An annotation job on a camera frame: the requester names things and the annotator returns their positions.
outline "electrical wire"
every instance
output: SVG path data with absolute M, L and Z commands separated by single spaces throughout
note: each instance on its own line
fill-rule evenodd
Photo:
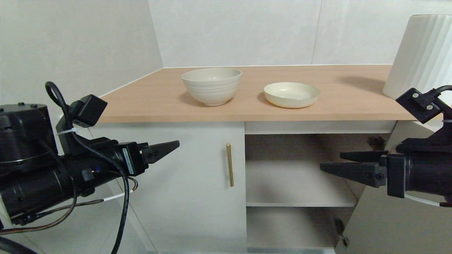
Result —
M 22 227 L 22 228 L 12 228 L 12 229 L 0 230 L 0 235 L 39 231 L 39 230 L 44 230 L 44 229 L 48 229 L 48 228 L 54 227 L 54 226 L 62 223 L 72 213 L 72 211 L 74 210 L 74 208 L 76 206 L 77 197 L 78 197 L 78 190 L 77 190 L 77 187 L 76 187 L 76 185 L 74 183 L 74 179 L 69 174 L 69 172 L 67 172 L 66 166 L 64 165 L 64 163 L 61 160 L 61 158 L 43 140 L 39 140 L 39 143 L 57 161 L 57 163 L 60 166 L 60 170 L 63 171 L 63 173 L 65 173 L 65 174 L 67 174 L 69 176 L 69 179 L 71 180 L 71 183 L 72 183 L 72 187 L 74 188 L 74 198 L 73 198 L 72 204 L 68 207 L 69 210 L 63 216 L 61 216 L 58 220 L 56 220 L 56 221 L 54 221 L 52 223 L 49 223 L 49 224 L 46 224 L 46 225 L 43 225 L 43 226 L 37 226 L 37 227 Z
M 64 117 L 66 119 L 66 124 L 69 129 L 72 129 L 74 125 L 72 124 L 72 121 L 70 119 L 69 114 L 69 106 L 64 101 L 63 95 L 61 94 L 58 87 L 51 81 L 46 82 L 45 84 L 47 94 L 49 95 L 50 99 L 52 99 L 53 102 L 55 102 L 63 111 Z M 112 164 L 118 172 L 121 174 L 122 181 L 124 182 L 124 205 L 122 207 L 122 214 L 121 214 L 121 220 L 119 222 L 119 228 L 118 228 L 118 234 L 116 236 L 116 240 L 112 249 L 112 254 L 116 254 L 118 252 L 119 246 L 121 244 L 122 235 L 124 233 L 124 227 L 126 225 L 126 217 L 127 217 L 127 209 L 129 206 L 129 198 L 130 198 L 130 188 L 129 188 L 129 182 L 127 181 L 127 174 L 124 171 L 124 169 L 114 160 L 106 157 L 105 155 L 99 153 L 98 151 L 92 149 L 91 147 L 85 145 L 78 136 L 72 132 L 72 137 L 75 139 L 75 141 L 82 147 L 84 147 L 86 150 L 91 152 L 92 154 L 98 156 L 99 158 L 104 159 L 105 161 Z
M 135 179 L 132 178 L 132 177 L 127 177 L 127 178 L 128 178 L 129 180 L 132 180 L 133 183 L 134 183 L 133 188 L 132 188 L 132 190 L 130 191 L 130 192 L 132 193 L 132 192 L 134 192 L 134 191 L 137 190 L 137 188 L 138 188 L 138 181 L 135 180 Z M 91 200 L 91 201 L 87 201 L 87 202 L 83 202 L 83 203 L 77 203 L 75 206 L 76 206 L 76 207 L 82 207 L 82 206 L 88 206 L 88 205 L 99 204 L 99 203 L 102 203 L 102 202 L 105 202 L 105 201 L 108 201 L 108 200 L 112 200 L 112 199 L 115 199 L 115 198 L 118 198 L 118 197 L 122 197 L 122 196 L 124 196 L 124 194 L 125 194 L 125 193 L 121 193 L 121 194 L 114 195 L 114 196 L 111 196 L 111 197 L 108 197 L 108 198 L 95 199 L 95 200 Z M 54 213 L 54 212 L 61 211 L 61 210 L 64 210 L 64 209 L 68 209 L 68 208 L 70 208 L 70 207 L 71 207 L 71 205 L 62 206 L 62 207 L 57 207 L 57 208 L 52 209 L 52 210 L 49 210 L 49 211 L 41 212 L 41 213 L 37 214 L 36 217 L 37 217 L 37 219 L 38 219 L 38 218 L 42 218 L 42 217 L 47 216 L 47 215 L 49 215 L 49 214 L 52 214 L 52 213 Z
M 439 93 L 442 93 L 442 92 L 448 91 L 448 90 L 452 91 L 452 85 L 443 85 L 443 86 L 436 88 L 436 91 Z
M 427 204 L 427 205 L 431 205 L 431 206 L 436 206 L 436 207 L 440 206 L 438 202 L 431 201 L 431 200 L 424 199 L 424 198 L 418 198 L 418 197 L 415 197 L 415 196 L 408 195 L 406 193 L 405 193 L 405 198 L 409 198 L 411 200 L 414 200 L 414 201 L 417 201 L 417 202 L 421 202 L 421 203 L 424 203 L 424 204 Z

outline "wooden countertop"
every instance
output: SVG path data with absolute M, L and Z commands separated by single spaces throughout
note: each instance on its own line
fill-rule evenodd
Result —
M 228 103 L 207 107 L 187 93 L 181 75 L 196 68 L 162 69 L 102 99 L 100 122 L 226 122 L 415 120 L 381 91 L 391 65 L 250 66 Z M 300 109 L 274 106 L 263 88 L 274 82 L 302 82 L 321 90 L 318 101 Z

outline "cabinet door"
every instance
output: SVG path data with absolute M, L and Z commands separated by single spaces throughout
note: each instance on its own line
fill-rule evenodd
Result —
M 399 121 L 387 143 L 390 149 L 405 138 L 426 138 L 435 130 L 416 122 Z M 443 202 L 440 196 L 411 195 Z M 337 254 L 450 253 L 452 249 L 450 208 L 434 207 L 386 194 L 386 188 L 366 187 L 345 227 Z
M 99 124 L 94 137 L 180 147 L 136 177 L 130 205 L 156 250 L 246 252 L 243 122 Z M 234 186 L 226 144 L 231 144 Z

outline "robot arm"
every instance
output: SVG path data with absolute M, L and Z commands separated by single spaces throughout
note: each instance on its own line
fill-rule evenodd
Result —
M 74 132 L 73 124 L 83 128 L 94 126 L 107 102 L 91 94 L 68 106 L 55 84 L 47 82 L 46 90 L 64 112 L 64 117 L 56 126 L 64 155 L 57 155 L 46 105 L 1 105 L 0 207 L 4 211 L 0 213 L 0 219 L 24 226 L 53 211 L 68 209 L 68 212 L 59 220 L 38 227 L 4 229 L 0 220 L 0 235 L 55 226 L 66 219 L 74 207 L 99 203 L 99 200 L 76 203 L 78 196 L 87 197 L 95 192 L 96 187 L 122 177 L 124 206 L 112 251 L 116 253 L 127 214 L 127 179 L 144 173 L 149 164 L 178 148 L 179 141 L 148 145 L 133 141 L 119 143 L 106 137 L 85 139 Z M 71 198 L 71 206 L 45 211 Z M 3 243 L 0 249 L 10 243 L 1 237 L 0 242 Z
M 345 179 L 378 188 L 387 185 L 389 196 L 404 198 L 405 191 L 444 196 L 442 207 L 452 207 L 452 108 L 438 98 L 452 90 L 442 86 L 425 94 L 411 88 L 396 101 L 421 123 L 440 113 L 443 127 L 428 138 L 408 138 L 396 154 L 389 151 L 345 152 L 349 163 L 321 163 L 320 169 Z

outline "open shelf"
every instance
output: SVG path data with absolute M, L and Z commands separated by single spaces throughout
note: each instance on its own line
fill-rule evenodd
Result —
M 316 135 L 246 135 L 249 207 L 354 207 L 346 182 L 324 173 L 330 161 Z
M 333 249 L 334 219 L 321 207 L 247 207 L 248 249 Z

